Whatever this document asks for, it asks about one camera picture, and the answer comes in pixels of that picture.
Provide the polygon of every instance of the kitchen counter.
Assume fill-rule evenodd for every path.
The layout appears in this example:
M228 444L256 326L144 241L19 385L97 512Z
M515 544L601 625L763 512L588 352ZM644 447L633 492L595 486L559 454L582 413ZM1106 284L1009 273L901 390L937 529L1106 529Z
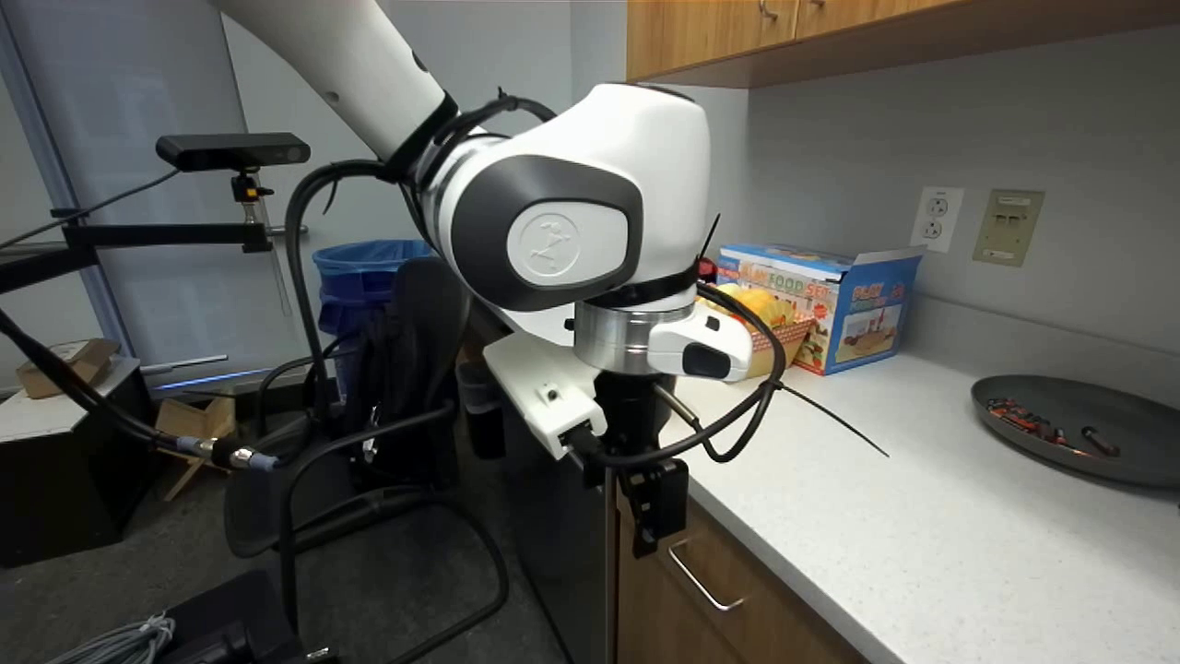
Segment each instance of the kitchen counter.
M993 440L970 385L923 357L787 385L693 497L872 662L1180 662L1180 494L1046 470ZM719 417L746 389L677 380Z

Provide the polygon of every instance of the blue bin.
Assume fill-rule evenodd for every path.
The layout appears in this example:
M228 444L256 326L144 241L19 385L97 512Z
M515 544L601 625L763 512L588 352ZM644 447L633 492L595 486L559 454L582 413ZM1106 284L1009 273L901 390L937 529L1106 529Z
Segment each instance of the blue bin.
M389 308L397 269L434 253L423 241L341 242L312 253L321 269L321 332L353 336Z

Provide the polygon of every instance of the wall outlet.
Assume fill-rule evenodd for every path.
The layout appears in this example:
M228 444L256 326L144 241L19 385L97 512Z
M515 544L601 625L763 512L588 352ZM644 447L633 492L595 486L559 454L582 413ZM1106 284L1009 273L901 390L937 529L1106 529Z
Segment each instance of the wall outlet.
M923 188L911 249L950 250L966 188Z
M1025 267L1039 207L1039 188L993 188L975 258L995 267Z

